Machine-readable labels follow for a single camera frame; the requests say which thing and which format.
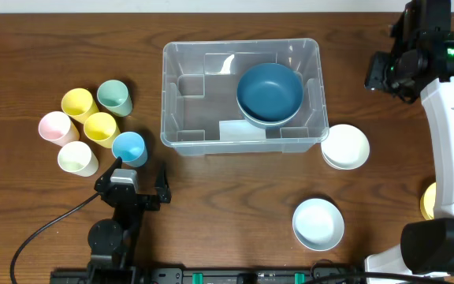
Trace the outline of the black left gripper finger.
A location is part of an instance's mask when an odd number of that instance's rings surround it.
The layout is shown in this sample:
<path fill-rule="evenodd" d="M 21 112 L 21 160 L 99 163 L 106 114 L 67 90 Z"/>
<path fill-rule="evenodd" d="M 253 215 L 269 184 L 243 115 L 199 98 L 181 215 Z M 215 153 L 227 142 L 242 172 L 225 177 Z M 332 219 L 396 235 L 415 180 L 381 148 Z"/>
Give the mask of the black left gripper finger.
<path fill-rule="evenodd" d="M 165 163 L 162 164 L 162 166 L 158 172 L 158 175 L 157 175 L 157 178 L 156 178 L 156 181 L 154 184 L 154 188 L 156 190 L 160 203 L 169 204 L 171 202 L 172 195 L 171 195 L 171 190 L 169 187 L 169 182 L 167 179 Z"/>
<path fill-rule="evenodd" d="M 108 170 L 105 171 L 95 182 L 94 190 L 97 193 L 107 193 L 110 191 L 111 187 L 113 186 L 113 182 L 110 180 L 112 174 L 116 169 L 121 169 L 122 165 L 122 158 L 117 157 L 113 164 L 110 166 Z"/>

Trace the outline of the white small bowl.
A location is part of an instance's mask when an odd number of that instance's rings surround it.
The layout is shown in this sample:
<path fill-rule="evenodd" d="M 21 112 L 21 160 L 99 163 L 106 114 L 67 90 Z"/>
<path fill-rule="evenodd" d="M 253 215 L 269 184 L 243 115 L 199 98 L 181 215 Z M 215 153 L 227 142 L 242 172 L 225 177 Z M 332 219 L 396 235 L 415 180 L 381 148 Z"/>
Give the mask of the white small bowl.
<path fill-rule="evenodd" d="M 337 170 L 354 170 L 369 158 L 370 143 L 367 136 L 353 125 L 339 124 L 329 129 L 321 142 L 322 157 Z"/>

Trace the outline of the dark blue large bowl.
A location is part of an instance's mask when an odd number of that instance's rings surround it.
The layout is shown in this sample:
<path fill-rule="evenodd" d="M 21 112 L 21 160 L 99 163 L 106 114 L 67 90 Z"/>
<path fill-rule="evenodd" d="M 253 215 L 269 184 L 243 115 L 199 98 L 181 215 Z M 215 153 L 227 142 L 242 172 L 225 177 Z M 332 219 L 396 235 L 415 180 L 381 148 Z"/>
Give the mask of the dark blue large bowl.
<path fill-rule="evenodd" d="M 300 78 L 284 65 L 255 65 L 240 78 L 236 101 L 238 106 L 251 110 L 263 107 L 301 108 L 303 84 Z"/>

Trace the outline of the light grey small bowl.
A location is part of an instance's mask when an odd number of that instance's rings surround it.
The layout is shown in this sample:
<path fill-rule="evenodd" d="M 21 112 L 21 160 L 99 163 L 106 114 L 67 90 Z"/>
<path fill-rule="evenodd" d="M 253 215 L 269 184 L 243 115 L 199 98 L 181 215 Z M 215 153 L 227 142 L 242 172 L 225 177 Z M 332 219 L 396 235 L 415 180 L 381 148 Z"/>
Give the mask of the light grey small bowl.
<path fill-rule="evenodd" d="M 297 240 L 307 249 L 324 252 L 335 248 L 344 236 L 345 223 L 339 209 L 321 198 L 305 200 L 292 217 Z"/>

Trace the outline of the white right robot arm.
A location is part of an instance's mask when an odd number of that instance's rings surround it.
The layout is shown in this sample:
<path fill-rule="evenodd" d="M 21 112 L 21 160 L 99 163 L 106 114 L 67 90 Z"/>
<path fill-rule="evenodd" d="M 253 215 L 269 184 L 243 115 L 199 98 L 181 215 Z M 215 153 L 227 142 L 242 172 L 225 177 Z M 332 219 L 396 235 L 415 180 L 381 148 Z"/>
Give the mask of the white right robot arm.
<path fill-rule="evenodd" d="M 393 25 L 390 52 L 376 52 L 365 87 L 405 103 L 421 101 L 429 122 L 436 200 L 434 218 L 407 224 L 400 243 L 368 256 L 365 272 L 411 282 L 454 275 L 454 33 L 450 0 L 412 0 Z"/>

